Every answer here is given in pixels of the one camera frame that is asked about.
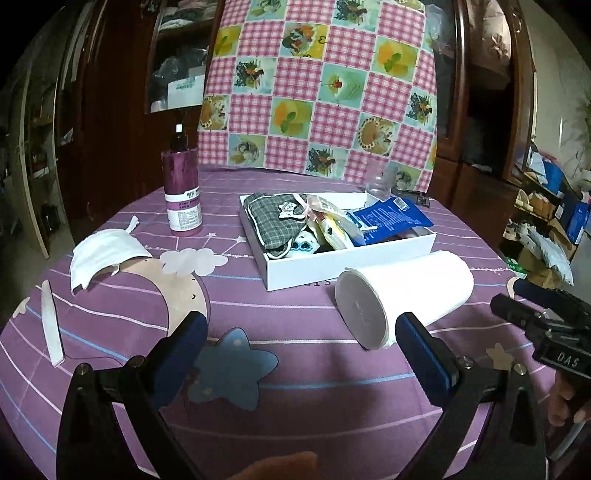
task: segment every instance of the purple bottle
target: purple bottle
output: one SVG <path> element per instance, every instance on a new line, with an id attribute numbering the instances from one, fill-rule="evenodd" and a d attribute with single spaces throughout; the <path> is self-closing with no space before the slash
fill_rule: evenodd
<path id="1" fill-rule="evenodd" d="M 197 150 L 188 150 L 187 135 L 182 124 L 176 126 L 171 149 L 162 153 L 168 223 L 173 235 L 195 235 L 203 228 Z"/>

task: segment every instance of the person's hand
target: person's hand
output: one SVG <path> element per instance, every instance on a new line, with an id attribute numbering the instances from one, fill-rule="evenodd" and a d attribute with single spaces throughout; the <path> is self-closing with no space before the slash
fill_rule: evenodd
<path id="1" fill-rule="evenodd" d="M 591 400 L 589 400 L 577 412 L 569 411 L 567 402 L 573 398 L 575 390 L 566 381 L 564 375 L 556 371 L 554 385 L 550 389 L 550 404 L 548 406 L 548 420 L 555 427 L 564 425 L 564 421 L 574 413 L 573 422 L 580 423 L 583 420 L 591 420 Z"/>
<path id="2" fill-rule="evenodd" d="M 318 457 L 313 452 L 265 458 L 228 480 L 316 480 L 317 463 Z"/>

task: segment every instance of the bolt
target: bolt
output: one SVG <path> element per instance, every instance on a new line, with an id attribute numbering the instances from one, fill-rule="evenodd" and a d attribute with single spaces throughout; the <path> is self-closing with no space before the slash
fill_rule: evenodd
<path id="1" fill-rule="evenodd" d="M 144 363 L 144 360 L 145 360 L 145 357 L 143 357 L 141 355 L 136 355 L 136 356 L 131 357 L 129 359 L 129 361 L 127 362 L 127 364 L 130 367 L 138 368 L 138 367 L 142 366 L 142 364 Z"/>
<path id="2" fill-rule="evenodd" d="M 466 355 L 458 357 L 457 363 L 466 370 L 470 370 L 474 366 L 474 360 Z"/>
<path id="3" fill-rule="evenodd" d="M 88 373 L 88 370 L 90 370 L 89 364 L 80 364 L 76 367 L 76 373 L 78 375 L 86 375 Z"/>
<path id="4" fill-rule="evenodd" d="M 520 375 L 525 375 L 527 373 L 527 369 L 525 366 L 521 365 L 521 364 L 515 364 L 513 366 L 513 369 L 519 373 Z"/>

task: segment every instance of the white toy with blue eyes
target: white toy with blue eyes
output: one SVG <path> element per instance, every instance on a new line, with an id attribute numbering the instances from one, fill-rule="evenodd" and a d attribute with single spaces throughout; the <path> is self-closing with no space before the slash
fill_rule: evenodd
<path id="1" fill-rule="evenodd" d="M 286 255 L 286 258 L 303 257 L 316 253 L 320 248 L 318 240 L 313 233 L 308 230 L 302 230 L 291 244 L 291 249 Z"/>

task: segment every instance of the striped tablecloth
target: striped tablecloth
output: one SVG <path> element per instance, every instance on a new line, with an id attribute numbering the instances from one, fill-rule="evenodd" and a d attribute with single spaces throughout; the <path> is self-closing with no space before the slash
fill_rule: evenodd
<path id="1" fill-rule="evenodd" d="M 211 301 L 209 336 L 215 340 L 241 327 L 255 349 L 273 352 L 277 368 L 262 379 L 254 411 L 227 400 L 192 403 L 185 385 L 163 415 L 179 442 L 212 480 L 223 479 L 271 455 L 313 450 L 324 478 L 395 478 L 429 431 L 440 410 L 426 399 L 399 347 L 364 351 L 352 338 L 332 300 L 334 281 L 267 292 L 238 218 L 238 194 L 252 192 L 349 192 L 338 181 L 264 170 L 203 170 L 200 173 L 204 229 L 171 235 L 163 191 L 157 190 L 117 213 L 102 228 L 125 228 L 155 256 L 184 248 L 212 249 L 228 262 L 203 277 Z M 491 298 L 504 291 L 511 272 L 470 228 L 439 203 L 423 209 L 437 232 L 435 250 L 462 257 L 475 288 L 467 303 L 433 323 L 431 332 L 454 353 L 486 361 L 495 342 L 529 367 L 544 407 L 553 373 L 531 359 L 522 331 L 492 315 Z M 156 287 L 120 273 L 95 280 L 88 291 L 70 293 L 68 255 L 47 270 L 29 295 L 24 313 L 10 319 L 0 336 L 0 407 L 19 441 L 50 479 L 56 477 L 61 409 L 72 371 L 82 361 L 95 369 L 116 367 L 146 355 L 165 335 L 167 309 Z M 66 361 L 53 368 L 41 327 L 41 282 L 55 296 Z M 123 408 L 116 408 L 138 465 L 152 467 L 132 434 Z M 452 469 L 466 461 L 478 436 L 479 413 Z"/>

